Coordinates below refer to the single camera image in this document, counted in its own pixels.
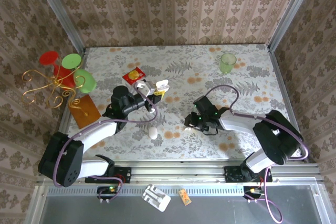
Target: wall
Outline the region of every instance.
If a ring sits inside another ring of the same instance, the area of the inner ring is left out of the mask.
[[[86,47],[266,43],[289,0],[62,0]]]
[[[49,92],[36,94],[36,103],[21,101],[30,85],[24,71],[39,66],[48,50],[73,51],[46,0],[0,0],[0,223],[23,223],[32,196],[37,165],[60,110],[45,109]],[[32,87],[45,84],[33,76]]]
[[[275,53],[336,209],[336,0],[304,0]]]

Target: floral tablecloth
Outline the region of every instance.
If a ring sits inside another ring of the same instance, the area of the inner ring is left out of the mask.
[[[219,58],[225,52],[236,55],[237,63],[229,74],[219,70]],[[240,91],[234,109],[248,113],[279,110],[287,117],[285,104],[265,45],[159,46],[90,48],[86,69],[97,81],[90,93],[102,114],[110,103],[112,90],[126,85],[122,76],[138,66],[153,83],[168,79],[170,89],[157,107],[157,119],[146,125],[128,123],[118,134],[106,138],[87,151],[87,155],[102,154],[112,159],[243,159],[260,148],[249,134],[221,131],[206,136],[196,130],[186,130],[185,117],[196,111],[192,102],[219,84],[231,84]],[[229,106],[235,94],[228,88],[218,89],[208,98],[218,108]],[[145,108],[129,115],[129,120],[152,117]],[[157,127],[159,136],[152,140],[148,128]],[[78,131],[71,119],[69,134]]]

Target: white egg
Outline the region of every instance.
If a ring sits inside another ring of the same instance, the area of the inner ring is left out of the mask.
[[[150,127],[148,130],[148,135],[151,139],[156,139],[158,137],[158,130],[156,127]]]

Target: red package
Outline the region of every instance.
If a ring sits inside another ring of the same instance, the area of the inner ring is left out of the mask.
[[[134,84],[136,81],[144,78],[146,74],[141,71],[140,68],[136,67],[132,71],[128,72],[123,76],[123,79],[128,82],[130,85]]]

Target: gray floor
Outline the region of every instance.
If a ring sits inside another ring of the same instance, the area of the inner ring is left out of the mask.
[[[268,191],[269,198],[282,211],[283,223],[321,223],[309,187],[277,186]],[[265,202],[248,204],[243,197],[218,196],[191,200],[191,204],[184,206],[179,197],[172,197],[166,211],[159,212],[141,197],[119,197],[110,204],[100,204],[92,196],[47,197],[40,224],[274,223]]]

